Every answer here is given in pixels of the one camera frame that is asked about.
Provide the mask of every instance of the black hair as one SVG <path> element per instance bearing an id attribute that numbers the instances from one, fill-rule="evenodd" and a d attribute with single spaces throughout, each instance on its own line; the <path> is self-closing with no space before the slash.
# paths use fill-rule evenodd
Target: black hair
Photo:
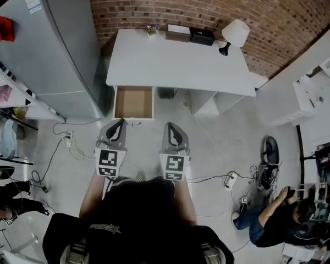
<path id="1" fill-rule="evenodd" d="M 306 222 L 312 214 L 315 212 L 315 203 L 311 199 L 304 199 L 300 201 L 298 205 L 298 222 L 304 223 Z"/>

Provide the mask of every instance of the drawer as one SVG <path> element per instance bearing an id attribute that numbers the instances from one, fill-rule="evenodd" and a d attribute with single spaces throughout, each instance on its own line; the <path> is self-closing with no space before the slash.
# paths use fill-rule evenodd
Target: drawer
<path id="1" fill-rule="evenodd" d="M 114 119 L 124 118 L 135 125 L 154 120 L 154 94 L 155 87 L 116 86 Z"/>

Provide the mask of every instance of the star logo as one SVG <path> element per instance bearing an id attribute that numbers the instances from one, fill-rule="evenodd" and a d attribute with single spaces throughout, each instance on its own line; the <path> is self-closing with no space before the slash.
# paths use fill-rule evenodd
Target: star logo
<path id="1" fill-rule="evenodd" d="M 121 232 L 119 231 L 119 228 L 120 227 L 116 227 L 114 226 L 113 224 L 93 224 L 90 229 L 99 229 L 99 230 L 106 230 L 106 231 L 109 231 L 109 232 L 112 232 L 113 234 L 114 233 L 120 233 Z"/>

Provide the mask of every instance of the table lamp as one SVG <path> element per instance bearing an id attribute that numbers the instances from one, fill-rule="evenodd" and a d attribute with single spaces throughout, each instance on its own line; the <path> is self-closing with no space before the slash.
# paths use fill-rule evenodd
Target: table lamp
<path id="1" fill-rule="evenodd" d="M 219 52 L 227 56 L 231 44 L 237 47 L 242 47 L 244 45 L 249 34 L 249 27 L 241 20 L 234 20 L 226 26 L 221 33 L 226 39 L 227 44 L 225 47 L 220 48 Z"/>

